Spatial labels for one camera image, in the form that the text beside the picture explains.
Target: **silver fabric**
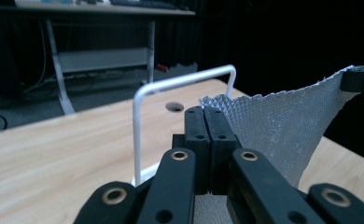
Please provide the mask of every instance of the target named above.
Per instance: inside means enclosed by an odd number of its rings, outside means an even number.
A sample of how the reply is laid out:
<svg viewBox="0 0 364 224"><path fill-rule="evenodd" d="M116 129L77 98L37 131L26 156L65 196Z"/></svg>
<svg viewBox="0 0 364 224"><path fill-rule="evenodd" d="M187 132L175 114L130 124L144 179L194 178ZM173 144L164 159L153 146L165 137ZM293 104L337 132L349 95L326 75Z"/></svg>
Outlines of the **silver fabric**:
<svg viewBox="0 0 364 224"><path fill-rule="evenodd" d="M297 187L325 130L344 104L357 95L340 91L343 71L352 67L295 91L236 99L218 95L204 97L200 102L202 107L222 110L243 147L263 153L284 178ZM221 206L218 198L212 197L215 202L201 204L206 211L216 209L212 203ZM229 222L228 214L223 215ZM223 223L211 217L207 217L207 221L195 223Z"/></svg>

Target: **light wood surface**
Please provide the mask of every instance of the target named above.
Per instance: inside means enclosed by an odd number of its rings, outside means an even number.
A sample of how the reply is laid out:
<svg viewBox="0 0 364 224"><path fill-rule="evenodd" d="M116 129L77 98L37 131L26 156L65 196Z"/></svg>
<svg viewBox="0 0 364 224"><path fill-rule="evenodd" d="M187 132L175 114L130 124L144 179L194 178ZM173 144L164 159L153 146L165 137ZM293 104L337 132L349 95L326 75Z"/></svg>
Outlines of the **light wood surface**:
<svg viewBox="0 0 364 224"><path fill-rule="evenodd" d="M184 132L185 109L226 85L208 80L147 96L142 104L142 165L171 148ZM232 96L242 95L234 91ZM0 132L0 223L72 223L100 186L133 178L133 102L106 105L75 115ZM364 159L323 138L301 179L300 189L330 182L364 201Z"/></svg>

